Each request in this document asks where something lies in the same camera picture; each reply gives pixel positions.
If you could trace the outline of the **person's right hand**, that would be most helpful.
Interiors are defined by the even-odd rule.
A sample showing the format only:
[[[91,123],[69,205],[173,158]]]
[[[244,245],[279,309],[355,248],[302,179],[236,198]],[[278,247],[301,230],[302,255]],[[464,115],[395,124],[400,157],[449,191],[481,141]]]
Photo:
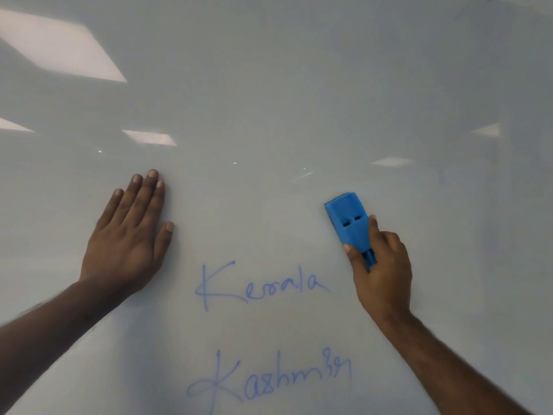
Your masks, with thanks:
[[[411,314],[411,262],[399,236],[381,231],[375,215],[369,219],[368,235],[377,263],[368,270],[363,286],[355,289],[364,310],[377,325],[384,325]]]

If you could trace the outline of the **person's left hand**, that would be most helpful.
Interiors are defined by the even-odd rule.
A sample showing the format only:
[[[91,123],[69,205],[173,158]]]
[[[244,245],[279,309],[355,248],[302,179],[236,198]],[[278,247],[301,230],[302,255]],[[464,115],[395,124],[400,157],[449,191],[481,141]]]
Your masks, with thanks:
[[[124,194],[112,221],[103,229],[94,228],[79,274],[79,281],[91,280],[105,288],[129,287],[129,295],[142,290],[154,277],[150,275],[153,245],[164,223],[166,196],[166,185],[159,173],[154,196],[142,221],[129,222],[133,177],[128,187],[122,189]]]

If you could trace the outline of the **blue whiteboard eraser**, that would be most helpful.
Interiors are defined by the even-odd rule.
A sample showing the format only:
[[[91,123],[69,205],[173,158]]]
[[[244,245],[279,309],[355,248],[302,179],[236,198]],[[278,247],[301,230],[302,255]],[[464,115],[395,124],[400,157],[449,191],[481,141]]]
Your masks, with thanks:
[[[355,193],[342,194],[324,204],[327,215],[342,244],[353,246],[370,270],[377,263],[368,235],[369,215]]]

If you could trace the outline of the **person's right forearm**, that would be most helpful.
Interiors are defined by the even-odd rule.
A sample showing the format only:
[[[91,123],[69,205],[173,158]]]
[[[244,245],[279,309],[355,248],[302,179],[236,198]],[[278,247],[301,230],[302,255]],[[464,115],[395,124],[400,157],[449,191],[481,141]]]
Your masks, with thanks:
[[[411,313],[371,315],[441,415],[533,415]]]

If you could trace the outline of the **person's left forearm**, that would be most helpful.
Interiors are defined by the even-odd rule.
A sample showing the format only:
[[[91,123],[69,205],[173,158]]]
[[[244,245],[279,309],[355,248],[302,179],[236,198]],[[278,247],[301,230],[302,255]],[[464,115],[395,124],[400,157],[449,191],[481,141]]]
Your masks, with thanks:
[[[128,298],[129,287],[80,280],[0,328],[0,415],[75,342]]]

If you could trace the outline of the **white whiteboard with blue writing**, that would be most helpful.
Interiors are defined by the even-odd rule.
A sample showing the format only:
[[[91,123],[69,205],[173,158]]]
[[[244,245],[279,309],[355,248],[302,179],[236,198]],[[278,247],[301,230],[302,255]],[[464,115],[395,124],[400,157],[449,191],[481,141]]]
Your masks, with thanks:
[[[347,192],[419,320],[553,415],[553,0],[0,0],[0,326],[150,169],[162,269],[9,415],[438,415],[359,304]]]

